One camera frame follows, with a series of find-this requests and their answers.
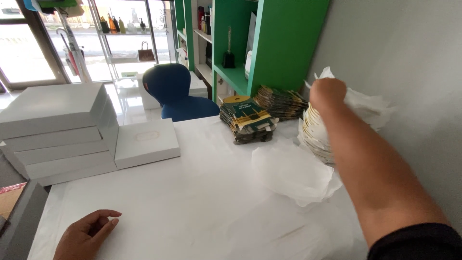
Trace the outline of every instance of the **brown handbag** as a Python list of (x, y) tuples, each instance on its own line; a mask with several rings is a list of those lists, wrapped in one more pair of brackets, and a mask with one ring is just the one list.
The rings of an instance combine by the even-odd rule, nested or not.
[(143, 41), (141, 43), (141, 49), (138, 50), (138, 59), (140, 62), (148, 62), (148, 61), (155, 61), (156, 59), (154, 58), (154, 53), (152, 52), (152, 49), (148, 49), (149, 45), (147, 41)]

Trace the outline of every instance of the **white tissue paper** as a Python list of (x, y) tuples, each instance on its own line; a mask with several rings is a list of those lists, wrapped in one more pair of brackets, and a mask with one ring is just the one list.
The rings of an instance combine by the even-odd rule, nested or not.
[[(316, 79), (331, 78), (330, 67), (324, 68), (321, 75)], [(374, 131), (379, 131), (388, 123), (391, 115), (397, 110), (396, 107), (389, 107), (390, 102), (382, 99), (382, 96), (367, 96), (360, 92), (347, 88), (344, 99), (345, 104)], [(334, 155), (330, 149), (327, 129), (319, 113), (312, 107), (308, 108), (299, 124), (299, 141), (303, 146), (318, 156), (324, 163), (334, 163)]]
[(292, 139), (255, 149), (252, 168), (267, 188), (294, 199), (301, 207), (322, 202), (342, 186), (332, 167), (323, 164), (309, 149), (295, 145)]

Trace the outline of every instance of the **white wall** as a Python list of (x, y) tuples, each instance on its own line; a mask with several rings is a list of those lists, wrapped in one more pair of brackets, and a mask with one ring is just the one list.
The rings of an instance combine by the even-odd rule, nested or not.
[(462, 233), (462, 1), (331, 0), (308, 82), (326, 66), (399, 106), (380, 134)]

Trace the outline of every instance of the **white table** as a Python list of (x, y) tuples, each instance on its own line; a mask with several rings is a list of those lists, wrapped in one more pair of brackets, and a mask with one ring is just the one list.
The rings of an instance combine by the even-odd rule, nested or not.
[(218, 116), (174, 125), (181, 157), (53, 185), (28, 259), (52, 259), (67, 226), (97, 209), (123, 213), (98, 259), (365, 258), (344, 188), (307, 210), (252, 173), (252, 151), (295, 138), (296, 120), (245, 145)]

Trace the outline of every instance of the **cardboard box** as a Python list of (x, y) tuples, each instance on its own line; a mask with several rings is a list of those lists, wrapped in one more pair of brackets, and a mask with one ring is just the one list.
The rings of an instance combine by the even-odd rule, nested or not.
[(119, 127), (115, 164), (124, 169), (180, 156), (171, 118)]
[(109, 151), (99, 152), (89, 155), (80, 155), (54, 161), (40, 162), (26, 165), (26, 171), (31, 179), (38, 179), (77, 171), (83, 168), (89, 168), (100, 164), (112, 162), (114, 158)]
[[(194, 72), (190, 71), (191, 74), (191, 86), (189, 87), (189, 95), (193, 97), (204, 97), (208, 98), (207, 86), (201, 81)], [(143, 74), (137, 74), (136, 79), (138, 80), (138, 90), (140, 92), (141, 99), (143, 100), (144, 110), (160, 108), (159, 102), (149, 94), (143, 86)]]
[(107, 150), (108, 147), (106, 146), (106, 143), (102, 140), (99, 140), (16, 152), (14, 155), (22, 164), (29, 165), (80, 155), (104, 152)]
[(0, 112), (0, 140), (94, 126), (106, 97), (102, 83), (29, 87)]
[(3, 140), (10, 151), (20, 152), (53, 146), (101, 140), (96, 126), (63, 130), (52, 133), (22, 136)]
[(117, 122), (117, 114), (112, 105), (110, 98), (107, 98), (104, 105), (103, 113), (97, 124), (98, 130), (103, 137), (112, 158), (116, 155), (117, 134), (119, 132), (119, 123)]
[(70, 171), (66, 173), (55, 174), (47, 177), (38, 178), (37, 181), (42, 186), (48, 186), (53, 184), (58, 184), (61, 182), (83, 179), (95, 175), (100, 175), (103, 173), (110, 173), (117, 171), (116, 164), (112, 162), (107, 162), (104, 164), (92, 166), (89, 168), (84, 168), (76, 171)]
[(6, 159), (13, 165), (13, 167), (18, 171), (20, 175), (26, 180), (30, 180), (29, 175), (27, 174), (24, 164), (22, 164), (18, 158), (14, 155), (12, 151), (8, 148), (5, 142), (0, 142), (0, 150), (5, 155)]

